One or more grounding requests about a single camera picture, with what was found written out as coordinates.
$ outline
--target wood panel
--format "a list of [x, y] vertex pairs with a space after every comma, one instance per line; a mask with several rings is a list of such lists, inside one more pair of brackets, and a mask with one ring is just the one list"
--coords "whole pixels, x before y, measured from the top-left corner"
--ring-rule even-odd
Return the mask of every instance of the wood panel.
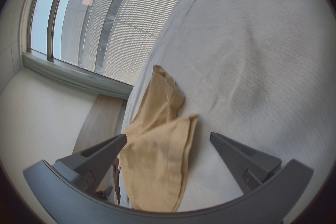
[[[123, 100], [118, 98], [101, 94], [97, 96], [78, 135], [73, 153], [114, 136], [122, 102]], [[107, 187], [107, 175], [105, 175], [96, 191], [104, 191]]]

